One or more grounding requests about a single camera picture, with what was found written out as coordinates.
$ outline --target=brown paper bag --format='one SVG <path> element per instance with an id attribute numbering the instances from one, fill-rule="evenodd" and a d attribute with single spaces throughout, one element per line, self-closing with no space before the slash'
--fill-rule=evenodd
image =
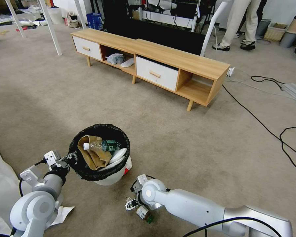
<path id="1" fill-rule="evenodd" d="M 87 165 L 92 170 L 97 170 L 108 165 L 112 155 L 108 151 L 94 152 L 92 150 L 83 150 L 83 143 L 91 143 L 96 140 L 102 140 L 100 137 L 85 135 L 78 142 L 78 149 L 85 159 Z"/>

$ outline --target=wicker basket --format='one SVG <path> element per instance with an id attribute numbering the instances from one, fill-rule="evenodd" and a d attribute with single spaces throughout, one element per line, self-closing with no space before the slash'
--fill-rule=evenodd
<path id="1" fill-rule="evenodd" d="M 282 39 L 286 29 L 287 29 L 287 25 L 285 24 L 278 24 L 278 23 L 271 24 L 267 28 L 267 31 L 264 34 L 263 38 L 265 40 L 279 42 Z"/>

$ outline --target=wooden shelf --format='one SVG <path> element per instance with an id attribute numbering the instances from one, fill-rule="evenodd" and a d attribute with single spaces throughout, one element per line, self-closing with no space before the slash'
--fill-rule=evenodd
<path id="1" fill-rule="evenodd" d="M 211 87 L 205 84 L 189 80 L 176 93 L 184 98 L 193 100 L 196 103 L 207 106 L 207 98 Z"/>
<path id="2" fill-rule="evenodd" d="M 86 56 L 88 66 L 91 66 L 90 58 L 96 57 L 95 60 L 132 75 L 132 84 L 138 77 L 187 98 L 187 111 L 192 109 L 194 102 L 208 106 L 219 92 L 230 66 L 142 39 L 129 39 L 94 29 L 74 32 L 72 36 L 82 39 L 73 41 L 78 45 L 78 48 L 75 45 L 76 51 Z M 130 67 L 108 63 L 106 57 L 115 52 L 124 54 L 126 60 L 133 57 L 135 63 Z M 139 59 L 136 62 L 137 57 L 147 62 L 142 64 Z M 172 73 L 173 67 L 177 69 L 175 74 Z"/>
<path id="3" fill-rule="evenodd" d="M 119 69 L 121 69 L 122 71 L 124 71 L 124 72 L 126 72 L 128 74 L 136 75 L 135 64 L 131 65 L 130 67 L 121 67 L 120 64 L 110 64 L 107 60 L 104 60 L 104 61 L 101 61 L 101 62 L 103 62 L 103 63 L 105 63 L 107 65 L 119 68 Z"/>

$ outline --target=floor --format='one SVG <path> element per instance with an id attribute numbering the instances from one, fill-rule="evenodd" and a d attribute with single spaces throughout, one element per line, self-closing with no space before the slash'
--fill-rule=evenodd
<path id="1" fill-rule="evenodd" d="M 167 213 L 153 211 L 147 224 L 125 210 L 130 185 L 140 174 L 209 198 L 221 206 L 244 204 L 275 212 L 292 222 L 296 236 L 296 168 L 281 144 L 224 89 L 206 108 L 118 69 L 77 54 L 70 37 L 76 31 L 56 25 L 63 55 L 57 56 L 47 27 L 15 26 L 0 35 L 0 152 L 20 173 L 43 155 L 66 154 L 73 137 L 96 123 L 120 127 L 131 142 L 133 168 L 119 182 L 105 187 L 80 180 L 74 171 L 63 186 L 64 206 L 75 206 L 65 222 L 46 230 L 48 236 L 182 236 L 196 227 Z M 229 52 L 210 45 L 206 57 L 236 67 L 232 80 L 249 75 L 296 83 L 293 49 L 258 42 L 256 50 L 240 50 L 235 39 Z M 259 89 L 285 95 L 275 84 L 245 81 Z M 265 93 L 239 82 L 226 88 L 271 131 L 279 135 L 296 126 L 296 101 Z M 296 149 L 296 130 L 284 139 Z M 289 152 L 296 163 L 296 154 Z M 40 167 L 47 172 L 47 167 Z M 210 237 L 224 236 L 209 231 Z"/>

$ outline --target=small bottle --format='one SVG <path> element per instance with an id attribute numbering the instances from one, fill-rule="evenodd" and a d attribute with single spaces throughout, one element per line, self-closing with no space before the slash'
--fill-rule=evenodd
<path id="1" fill-rule="evenodd" d="M 120 149 L 121 144 L 115 140 L 97 140 L 91 143 L 83 143 L 83 150 L 115 151 Z"/>
<path id="2" fill-rule="evenodd" d="M 145 220 L 148 224 L 150 224 L 154 219 L 154 216 L 144 206 L 139 206 L 136 210 L 136 213 L 137 215 L 139 215 L 141 219 Z"/>

